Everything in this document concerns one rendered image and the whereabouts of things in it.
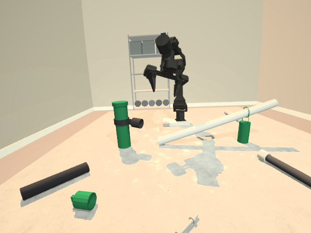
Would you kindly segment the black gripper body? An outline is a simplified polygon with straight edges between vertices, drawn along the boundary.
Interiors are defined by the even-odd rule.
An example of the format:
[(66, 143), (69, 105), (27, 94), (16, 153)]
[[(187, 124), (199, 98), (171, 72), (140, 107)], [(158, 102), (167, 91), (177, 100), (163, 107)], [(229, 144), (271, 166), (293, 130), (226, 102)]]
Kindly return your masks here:
[(175, 75), (173, 75), (174, 72), (172, 70), (168, 70), (168, 69), (164, 69), (165, 71), (162, 72), (162, 66), (164, 64), (164, 61), (166, 61), (167, 59), (173, 60), (172, 58), (163, 58), (161, 60), (160, 71), (157, 70), (156, 66), (147, 65), (145, 70), (144, 70), (143, 76), (146, 77), (148, 75), (149, 71), (153, 71), (153, 72), (157, 72), (157, 76), (161, 76), (161, 77), (164, 77), (167, 79), (175, 80), (175, 83), (177, 83), (180, 79), (185, 80), (186, 82), (184, 84), (186, 84), (189, 81), (189, 77), (187, 75), (179, 74), (178, 76), (175, 76)]

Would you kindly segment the dark grey long tube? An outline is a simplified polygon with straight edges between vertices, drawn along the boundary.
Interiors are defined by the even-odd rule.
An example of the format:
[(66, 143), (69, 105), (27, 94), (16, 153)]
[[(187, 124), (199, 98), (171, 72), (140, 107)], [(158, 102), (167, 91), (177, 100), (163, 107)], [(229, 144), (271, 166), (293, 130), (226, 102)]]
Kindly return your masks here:
[(20, 188), (20, 194), (22, 196), (22, 199), (26, 200), (38, 195), (39, 193), (41, 194), (44, 191), (50, 190), (51, 188), (54, 188), (62, 183), (81, 176), (89, 171), (90, 169), (87, 162), (84, 162), (75, 167), (66, 169), (40, 181), (22, 187)]

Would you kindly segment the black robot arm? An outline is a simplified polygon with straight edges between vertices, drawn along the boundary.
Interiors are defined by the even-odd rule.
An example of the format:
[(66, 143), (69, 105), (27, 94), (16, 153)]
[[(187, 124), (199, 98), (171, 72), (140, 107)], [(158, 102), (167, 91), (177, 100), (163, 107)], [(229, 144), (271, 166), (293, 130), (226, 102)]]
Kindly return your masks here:
[[(168, 35), (166, 35), (166, 33), (161, 33), (161, 35), (158, 36), (155, 40), (155, 44), (160, 54), (162, 54), (162, 59), (173, 59), (167, 59), (166, 61), (164, 61), (164, 64), (162, 66), (162, 72), (165, 71), (164, 69), (168, 69), (172, 70), (176, 76), (182, 74), (185, 70), (186, 59), (181, 51), (181, 48), (179, 48), (178, 46), (179, 41), (176, 39), (176, 37), (169, 37)], [(180, 55), (182, 59), (175, 59), (175, 55)], [(176, 98), (174, 99), (173, 111), (176, 112), (176, 121), (186, 121), (185, 112), (188, 111), (188, 105), (185, 98), (183, 97), (183, 86), (179, 88)]]

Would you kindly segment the green cylinder with hook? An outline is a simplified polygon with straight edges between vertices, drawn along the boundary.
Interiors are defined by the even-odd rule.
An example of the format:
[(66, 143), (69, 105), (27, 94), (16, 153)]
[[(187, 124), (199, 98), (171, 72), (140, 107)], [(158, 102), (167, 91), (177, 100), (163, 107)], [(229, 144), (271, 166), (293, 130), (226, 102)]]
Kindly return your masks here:
[(249, 140), (250, 134), (250, 121), (239, 121), (239, 129), (238, 129), (238, 138), (237, 142), (247, 144)]

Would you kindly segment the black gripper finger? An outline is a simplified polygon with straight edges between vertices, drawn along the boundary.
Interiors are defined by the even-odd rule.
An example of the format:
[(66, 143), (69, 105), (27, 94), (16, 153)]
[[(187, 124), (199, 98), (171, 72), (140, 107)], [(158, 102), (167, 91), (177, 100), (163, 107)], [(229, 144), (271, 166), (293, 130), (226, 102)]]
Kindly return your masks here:
[(155, 92), (155, 88), (156, 88), (156, 75), (157, 75), (157, 72), (149, 71), (148, 75), (146, 76), (146, 78), (149, 80), (151, 84), (153, 92)]
[(179, 88), (185, 83), (185, 80), (179, 80), (175, 85), (174, 85), (174, 97), (176, 97)]

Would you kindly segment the green post with cap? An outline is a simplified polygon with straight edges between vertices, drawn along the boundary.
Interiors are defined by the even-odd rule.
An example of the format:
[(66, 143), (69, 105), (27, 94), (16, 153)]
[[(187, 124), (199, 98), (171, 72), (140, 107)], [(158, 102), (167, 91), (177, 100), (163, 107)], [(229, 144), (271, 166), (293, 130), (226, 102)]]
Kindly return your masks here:
[[(112, 102), (115, 120), (128, 119), (127, 105), (128, 101), (126, 100)], [(131, 146), (129, 124), (124, 126), (116, 126), (116, 133), (118, 147), (120, 149), (129, 148)]]

